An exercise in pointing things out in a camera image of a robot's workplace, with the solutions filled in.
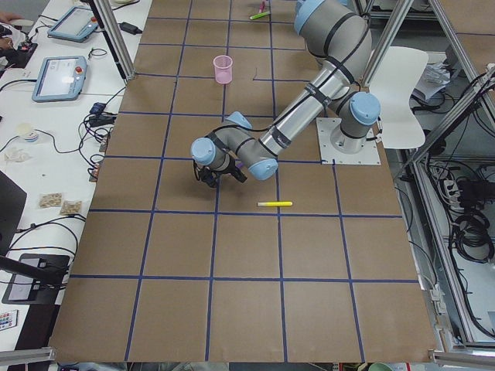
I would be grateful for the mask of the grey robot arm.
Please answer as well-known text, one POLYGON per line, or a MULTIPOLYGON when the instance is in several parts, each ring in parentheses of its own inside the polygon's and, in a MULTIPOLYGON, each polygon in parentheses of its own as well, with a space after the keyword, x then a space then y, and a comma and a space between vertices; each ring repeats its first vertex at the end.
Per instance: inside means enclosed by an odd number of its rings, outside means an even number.
POLYGON ((362 77, 372 48, 367 20, 338 1, 297 1, 294 28, 314 57, 339 67, 350 81, 362 77))
POLYGON ((330 100, 321 93, 305 92, 272 126, 260 129, 259 138, 251 136, 255 129, 239 111, 227 116, 208 135, 197 138, 190 147, 196 179, 211 188, 216 188, 225 174, 245 182, 247 177, 237 167, 236 159, 257 180, 269 179, 278 169, 279 154, 327 107, 341 118, 334 147, 344 153, 359 151, 380 116, 381 105, 376 96, 350 91, 338 100, 330 100))

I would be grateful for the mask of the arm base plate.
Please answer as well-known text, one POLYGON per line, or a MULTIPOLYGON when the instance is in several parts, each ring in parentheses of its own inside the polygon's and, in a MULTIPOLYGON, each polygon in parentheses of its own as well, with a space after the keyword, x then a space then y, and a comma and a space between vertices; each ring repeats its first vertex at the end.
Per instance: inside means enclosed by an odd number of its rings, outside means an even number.
POLYGON ((381 165, 372 127, 367 136, 353 139, 341 131, 341 119, 316 119, 319 153, 324 165, 381 165))

